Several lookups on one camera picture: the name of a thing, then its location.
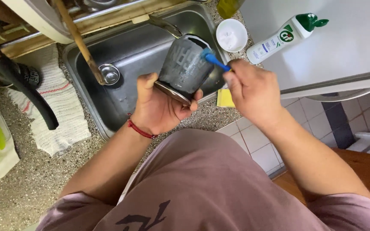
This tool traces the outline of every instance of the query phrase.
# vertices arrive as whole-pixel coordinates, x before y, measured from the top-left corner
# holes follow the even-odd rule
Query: dish towel
[[[49,155],[63,155],[63,150],[72,144],[89,138],[91,133],[85,120],[84,110],[73,85],[65,78],[58,64],[56,45],[49,45],[16,59],[39,70],[42,84],[37,91],[54,111],[59,126],[50,131],[34,104],[22,93],[12,89],[8,95],[21,112],[31,118],[31,130],[38,149]]]

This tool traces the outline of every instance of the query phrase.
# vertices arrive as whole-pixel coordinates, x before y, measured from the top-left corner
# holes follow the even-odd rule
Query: white bottle
[[[258,64],[284,46],[295,44],[308,38],[315,27],[322,27],[328,19],[318,20],[313,13],[298,14],[290,18],[274,35],[250,47],[246,54],[252,64]]]

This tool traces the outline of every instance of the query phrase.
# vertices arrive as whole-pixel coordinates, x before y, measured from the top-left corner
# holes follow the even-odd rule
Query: blue brush
[[[224,65],[222,62],[220,62],[215,55],[213,54],[212,50],[209,48],[205,48],[201,53],[201,58],[204,58],[206,61],[213,63],[219,67],[221,67],[225,72],[226,71],[232,71],[232,68],[228,65]]]

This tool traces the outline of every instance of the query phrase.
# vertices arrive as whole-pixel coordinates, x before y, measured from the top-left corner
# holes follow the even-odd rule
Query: hand
[[[191,106],[167,96],[154,87],[158,79],[156,73],[141,75],[138,77],[136,86],[138,89],[138,100],[136,109],[131,116],[132,122],[148,134],[158,135],[175,128],[181,120],[191,116],[198,108],[198,100],[202,98],[203,92],[199,89],[191,101]]]
[[[257,127],[272,124],[284,110],[275,73],[242,59],[229,62],[224,73],[236,109]]]

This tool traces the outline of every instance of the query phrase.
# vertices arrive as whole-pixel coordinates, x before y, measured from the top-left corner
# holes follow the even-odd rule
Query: refrigerator
[[[240,11],[254,43],[269,38],[296,14],[329,19],[309,38],[262,62],[278,75],[283,99],[332,102],[370,93],[370,1],[246,0]]]

